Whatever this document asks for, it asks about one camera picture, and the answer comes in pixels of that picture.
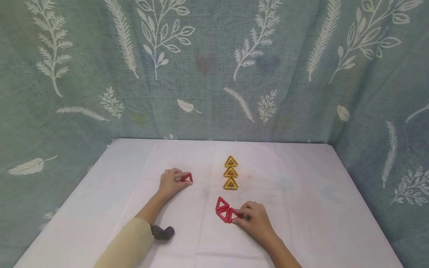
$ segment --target wrist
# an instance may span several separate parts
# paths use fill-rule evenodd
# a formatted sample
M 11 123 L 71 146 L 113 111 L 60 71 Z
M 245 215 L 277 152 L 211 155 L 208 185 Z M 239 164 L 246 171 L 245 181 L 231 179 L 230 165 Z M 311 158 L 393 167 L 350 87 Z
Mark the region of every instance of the wrist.
M 167 194 L 164 194 L 163 192 L 158 191 L 151 197 L 151 200 L 164 206 L 170 200 L 170 198 L 168 197 Z
M 264 248 L 275 247 L 279 242 L 283 242 L 280 237 L 273 231 L 269 231 L 260 241 Z

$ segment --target right hand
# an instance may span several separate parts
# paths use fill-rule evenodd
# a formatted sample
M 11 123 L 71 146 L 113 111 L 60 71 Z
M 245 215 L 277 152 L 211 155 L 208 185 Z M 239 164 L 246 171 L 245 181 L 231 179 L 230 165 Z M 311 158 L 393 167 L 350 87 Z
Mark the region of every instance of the right hand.
M 242 205 L 241 209 L 236 209 L 235 211 L 238 214 L 249 216 L 250 220 L 235 218 L 233 219 L 233 223 L 240 226 L 262 245 L 269 243 L 277 237 L 263 204 L 247 201 Z

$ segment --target green fabric wall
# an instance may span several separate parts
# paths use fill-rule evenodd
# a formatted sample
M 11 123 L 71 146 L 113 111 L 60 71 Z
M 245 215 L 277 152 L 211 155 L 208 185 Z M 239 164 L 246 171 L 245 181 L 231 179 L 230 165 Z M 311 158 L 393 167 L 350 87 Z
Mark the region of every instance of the green fabric wall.
M 428 267 L 428 11 L 421 0 L 2 1 L 0 266 L 126 137 L 330 143 L 404 267 Z

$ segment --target beige sleeve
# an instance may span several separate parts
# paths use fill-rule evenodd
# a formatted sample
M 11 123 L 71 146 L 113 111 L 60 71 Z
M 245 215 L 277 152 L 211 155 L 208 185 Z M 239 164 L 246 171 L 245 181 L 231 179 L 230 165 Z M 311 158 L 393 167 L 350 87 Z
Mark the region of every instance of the beige sleeve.
M 110 242 L 94 268 L 135 268 L 153 241 L 151 226 L 142 219 L 133 218 Z

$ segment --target white table surface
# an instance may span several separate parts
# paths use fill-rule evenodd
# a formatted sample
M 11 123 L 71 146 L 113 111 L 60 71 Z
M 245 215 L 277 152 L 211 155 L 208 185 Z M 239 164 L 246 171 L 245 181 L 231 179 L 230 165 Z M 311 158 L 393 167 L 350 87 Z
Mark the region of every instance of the white table surface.
M 239 164 L 237 191 L 223 189 L 229 155 Z M 155 242 L 141 268 L 273 267 L 216 215 L 219 196 L 234 208 L 263 203 L 304 268 L 402 268 L 331 146 L 149 139 L 114 140 L 15 267 L 92 267 L 172 167 L 192 172 L 194 184 L 161 212 L 157 224 L 176 234 Z

